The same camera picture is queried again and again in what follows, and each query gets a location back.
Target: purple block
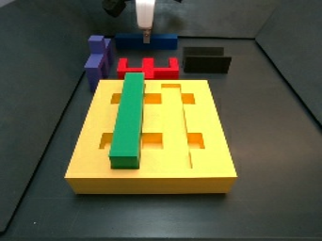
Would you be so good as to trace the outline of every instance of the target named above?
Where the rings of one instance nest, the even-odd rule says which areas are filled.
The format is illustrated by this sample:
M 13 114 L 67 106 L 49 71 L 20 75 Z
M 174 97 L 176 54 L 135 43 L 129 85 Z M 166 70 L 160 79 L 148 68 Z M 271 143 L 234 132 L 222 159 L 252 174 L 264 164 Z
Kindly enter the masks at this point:
M 89 49 L 92 54 L 104 54 L 105 52 L 105 43 L 104 36 L 92 35 L 88 39 Z
M 108 60 L 108 64 L 112 65 L 115 62 L 115 57 L 112 53 L 111 39 L 104 39 L 104 41 L 105 41 L 107 60 Z
M 91 92 L 95 92 L 99 79 L 108 78 L 109 67 L 113 64 L 113 54 L 111 39 L 93 35 L 88 39 L 88 43 L 92 54 L 87 60 L 84 69 Z

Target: gray wall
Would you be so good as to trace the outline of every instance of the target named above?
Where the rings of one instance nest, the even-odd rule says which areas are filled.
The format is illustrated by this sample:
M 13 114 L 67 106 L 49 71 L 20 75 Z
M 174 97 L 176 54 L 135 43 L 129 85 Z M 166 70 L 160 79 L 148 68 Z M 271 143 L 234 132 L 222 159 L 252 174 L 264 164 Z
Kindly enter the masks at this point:
M 77 0 L 17 0 L 0 8 L 0 232 L 72 96 L 95 29 Z
M 321 0 L 283 0 L 256 41 L 322 124 L 321 12 Z
M 154 33 L 187 37 L 255 38 L 280 0 L 158 0 Z M 139 32 L 135 3 L 117 18 L 101 11 L 100 0 L 81 0 L 104 35 Z
M 13 0 L 0 0 L 0 8 L 7 5 L 8 3 L 11 3 Z

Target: toy block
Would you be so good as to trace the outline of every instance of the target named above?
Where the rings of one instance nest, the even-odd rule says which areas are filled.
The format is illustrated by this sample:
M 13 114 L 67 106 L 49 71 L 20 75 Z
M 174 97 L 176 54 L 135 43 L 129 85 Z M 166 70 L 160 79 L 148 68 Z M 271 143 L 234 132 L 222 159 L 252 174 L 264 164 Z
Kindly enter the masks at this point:
M 227 73 L 231 56 L 224 56 L 222 47 L 184 47 L 183 71 Z
M 176 34 L 152 34 L 150 43 L 143 43 L 143 34 L 119 33 L 115 36 L 117 49 L 138 50 L 176 50 L 178 35 Z
M 207 81 L 144 80 L 139 169 L 112 169 L 107 155 L 121 90 L 123 80 L 99 81 L 65 173 L 75 193 L 228 192 L 236 172 Z
M 168 67 L 156 68 L 155 59 L 146 57 L 142 60 L 140 68 L 129 68 L 128 59 L 120 58 L 117 61 L 117 78 L 123 79 L 127 72 L 143 72 L 144 79 L 179 79 L 179 61 L 175 57 L 170 57 Z
M 88 57 L 84 69 L 89 83 L 91 92 L 96 91 L 99 79 L 104 79 L 109 74 L 109 67 L 113 63 L 113 54 L 111 40 L 103 36 L 93 35 L 88 39 L 91 55 Z
M 139 168 L 144 75 L 125 74 L 109 151 L 111 169 Z
M 104 54 L 105 52 L 105 42 L 104 36 L 92 35 L 88 39 L 89 50 L 92 54 Z

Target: black block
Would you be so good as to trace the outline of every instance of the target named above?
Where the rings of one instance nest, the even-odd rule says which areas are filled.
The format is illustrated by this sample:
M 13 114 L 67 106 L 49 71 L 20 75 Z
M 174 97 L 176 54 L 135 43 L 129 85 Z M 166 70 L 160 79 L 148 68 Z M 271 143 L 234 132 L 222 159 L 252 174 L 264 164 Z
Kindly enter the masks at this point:
M 224 56 L 223 47 L 184 47 L 183 71 L 227 73 L 231 56 Z

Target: rectangular hole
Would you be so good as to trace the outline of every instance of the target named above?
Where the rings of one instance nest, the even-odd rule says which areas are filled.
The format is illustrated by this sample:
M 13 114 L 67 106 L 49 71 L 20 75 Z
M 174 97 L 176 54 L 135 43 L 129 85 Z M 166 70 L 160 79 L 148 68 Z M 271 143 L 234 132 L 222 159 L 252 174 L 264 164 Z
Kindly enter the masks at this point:
M 162 95 L 159 93 L 146 93 L 144 94 L 146 104 L 162 104 Z
M 187 133 L 187 143 L 190 149 L 204 149 L 204 138 L 202 133 Z
M 195 96 L 192 93 L 182 93 L 183 104 L 195 104 Z
M 113 93 L 112 99 L 111 99 L 111 104 L 119 104 L 120 102 L 120 93 Z
M 99 142 L 100 149 L 111 148 L 112 138 L 113 138 L 113 133 L 101 134 L 101 138 Z
M 162 88 L 182 88 L 180 84 L 162 84 Z
M 162 68 L 163 68 L 163 66 L 167 68 L 167 66 L 168 66 L 168 58 L 166 58 L 166 57 L 156 57 L 155 58 L 155 67 L 158 68 L 159 66 Z
M 140 60 L 140 58 L 132 58 L 132 57 L 128 58 L 128 60 L 127 60 L 127 68 L 142 68 L 142 60 Z
M 143 149 L 163 149 L 162 133 L 142 133 Z

